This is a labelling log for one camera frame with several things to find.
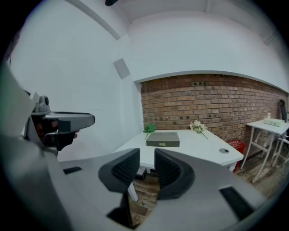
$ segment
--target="brick wall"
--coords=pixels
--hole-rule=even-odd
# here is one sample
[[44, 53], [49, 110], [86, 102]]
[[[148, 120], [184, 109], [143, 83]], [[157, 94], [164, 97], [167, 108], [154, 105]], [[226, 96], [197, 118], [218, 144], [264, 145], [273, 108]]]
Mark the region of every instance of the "brick wall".
[[199, 120], [224, 141], [248, 143], [246, 123], [281, 118], [279, 99], [287, 93], [267, 84], [228, 75], [192, 74], [155, 79], [142, 83], [144, 126], [157, 129], [187, 129]]

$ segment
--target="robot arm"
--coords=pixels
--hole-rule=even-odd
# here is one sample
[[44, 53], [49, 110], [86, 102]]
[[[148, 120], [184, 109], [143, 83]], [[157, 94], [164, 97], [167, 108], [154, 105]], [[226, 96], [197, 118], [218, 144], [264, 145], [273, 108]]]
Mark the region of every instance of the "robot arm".
[[[46, 96], [35, 94], [33, 100], [36, 106], [27, 121], [25, 137], [43, 150], [48, 148], [57, 154], [72, 144], [76, 131], [90, 127], [95, 122], [95, 117], [89, 113], [51, 111]], [[35, 126], [41, 129], [43, 136], [37, 133]]]

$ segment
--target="high table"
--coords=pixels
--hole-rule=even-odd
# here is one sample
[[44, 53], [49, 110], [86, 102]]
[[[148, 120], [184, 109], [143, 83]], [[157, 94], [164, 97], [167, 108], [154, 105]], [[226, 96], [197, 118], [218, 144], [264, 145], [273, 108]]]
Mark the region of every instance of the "high table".
[[[204, 131], [205, 136], [191, 130], [156, 130], [155, 132], [177, 132], [180, 139], [179, 147], [159, 147], [175, 152], [184, 153], [186, 155], [208, 160], [228, 167], [233, 171], [236, 163], [243, 159], [243, 155], [230, 146], [228, 143], [214, 135], [209, 131]], [[140, 132], [130, 141], [122, 145], [115, 152], [129, 148], [140, 149], [140, 166], [146, 167], [148, 170], [154, 169], [154, 149], [158, 147], [146, 146], [146, 133]], [[228, 153], [221, 153], [221, 148], [227, 149]], [[129, 194], [134, 201], [137, 201], [135, 189], [131, 184]]]
[[[252, 181], [252, 183], [254, 183], [257, 180], [257, 178], [260, 175], [260, 173], [262, 172], [262, 169], [263, 169], [263, 167], [264, 167], [264, 165], [265, 165], [265, 163], [267, 161], [267, 158], [268, 158], [269, 153], [270, 153], [271, 148], [272, 148], [272, 143], [274, 141], [274, 136], [275, 135], [279, 135], [279, 136], [281, 136], [281, 138], [283, 138], [285, 132], [287, 131], [287, 129], [289, 129], [289, 123], [283, 122], [283, 123], [281, 123], [280, 127], [277, 127], [277, 126], [274, 126], [274, 125], [265, 124], [265, 123], [263, 123], [263, 120], [260, 120], [260, 121], [248, 123], [247, 125], [252, 127], [251, 138], [250, 138], [250, 144], [249, 144], [245, 159], [244, 159], [244, 161], [242, 163], [241, 169], [243, 168], [243, 166], [245, 164], [245, 161], [246, 161], [246, 159], [248, 157], [251, 145], [263, 150], [261, 158], [263, 157], [264, 153], [266, 153], [266, 156], [265, 156], [264, 161], [263, 161], [263, 163], [261, 165], [261, 168], [259, 169], [257, 175], [255, 176], [255, 178]], [[253, 141], [253, 134], [254, 134], [255, 128], [258, 128], [260, 130], [259, 130], [259, 132], [257, 134], [257, 137], [256, 137], [255, 141]], [[265, 143], [264, 143], [263, 146], [257, 144], [258, 140], [260, 139], [260, 134], [261, 134], [262, 130], [269, 132], [269, 136], [267, 136], [267, 139], [265, 140]]]

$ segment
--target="black chair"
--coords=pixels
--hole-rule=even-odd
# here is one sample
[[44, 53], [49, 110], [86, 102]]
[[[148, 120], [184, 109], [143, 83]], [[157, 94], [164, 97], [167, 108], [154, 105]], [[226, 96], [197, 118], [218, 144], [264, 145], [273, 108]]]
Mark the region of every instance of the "black chair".
[[280, 103], [282, 119], [286, 122], [287, 121], [287, 113], [286, 113], [286, 108], [285, 108], [285, 101], [283, 99], [280, 99], [279, 103]]
[[285, 101], [283, 99], [280, 99], [279, 102], [280, 102], [280, 109], [281, 109], [282, 119], [286, 122], [287, 113], [286, 113], [286, 108], [285, 108]]

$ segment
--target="white device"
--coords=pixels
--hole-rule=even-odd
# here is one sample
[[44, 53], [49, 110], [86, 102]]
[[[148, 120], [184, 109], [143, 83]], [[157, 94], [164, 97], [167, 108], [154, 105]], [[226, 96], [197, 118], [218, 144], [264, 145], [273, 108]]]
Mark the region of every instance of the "white device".
[[281, 124], [284, 123], [284, 120], [265, 118], [265, 119], [263, 120], [263, 123], [280, 127]]

